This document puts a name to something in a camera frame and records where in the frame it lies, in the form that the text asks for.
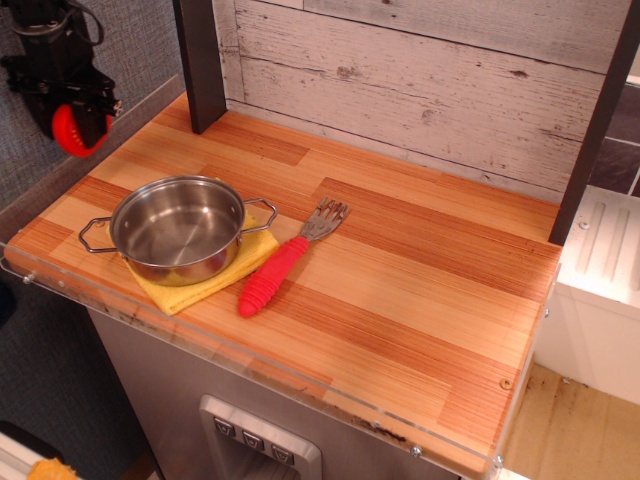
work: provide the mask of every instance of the pot handle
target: pot handle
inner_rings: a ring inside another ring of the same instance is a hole
[[[89,231],[89,229],[93,226],[94,223],[107,222],[107,221],[110,222],[111,221],[111,217],[94,218],[89,223],[87,223],[87,226],[84,227],[82,229],[82,231],[78,234],[78,240],[80,240],[80,243],[82,243],[84,245],[84,248],[87,249],[87,252],[89,252],[89,253],[107,253],[107,252],[116,252],[116,251],[118,251],[118,249],[115,248],[115,247],[112,247],[112,248],[91,248],[89,243],[84,239],[84,234]]]
[[[247,228],[246,230],[241,230],[240,231],[241,235],[244,234],[244,233],[257,232],[258,230],[264,230],[266,228],[269,228],[271,226],[271,223],[273,222],[273,219],[278,216],[278,207],[276,207],[275,205],[270,203],[268,200],[265,200],[264,198],[252,198],[251,200],[245,200],[244,201],[244,203],[258,203],[258,202],[264,203],[267,207],[269,207],[271,210],[273,210],[273,214],[271,214],[271,217],[269,217],[269,220],[267,220],[267,223],[265,223],[264,225],[260,225],[258,227]]]

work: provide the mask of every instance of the red silicone handle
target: red silicone handle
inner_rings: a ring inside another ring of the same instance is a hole
[[[309,240],[295,237],[282,245],[264,264],[249,278],[238,301],[238,313],[250,317],[259,312],[309,248]]]

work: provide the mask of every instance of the black metal post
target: black metal post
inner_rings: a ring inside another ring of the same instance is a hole
[[[204,132],[226,111],[211,0],[173,0],[191,128]]]
[[[578,159],[564,193],[560,211],[551,230],[549,241],[564,245],[576,216],[580,200],[587,188],[591,171],[596,162],[600,146],[609,128],[622,89],[633,65],[640,44],[640,0],[632,0],[627,19],[620,33],[609,71],[604,80],[600,97],[587,128]]]

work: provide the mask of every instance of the orange object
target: orange object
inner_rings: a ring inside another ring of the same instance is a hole
[[[58,145],[67,153],[75,157],[88,157],[94,153],[104,143],[107,138],[108,132],[111,129],[112,119],[109,115],[106,116],[107,133],[105,133],[100,140],[91,148],[85,147],[80,132],[78,131],[78,124],[73,116],[71,106],[63,103],[58,107],[56,113],[53,115],[51,121],[51,128],[53,130],[53,138],[55,138]]]
[[[33,464],[26,480],[77,480],[76,472],[57,458]]]

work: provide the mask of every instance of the ice dispenser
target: ice dispenser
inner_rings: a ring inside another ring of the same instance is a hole
[[[210,395],[200,417],[220,480],[322,480],[318,447]]]

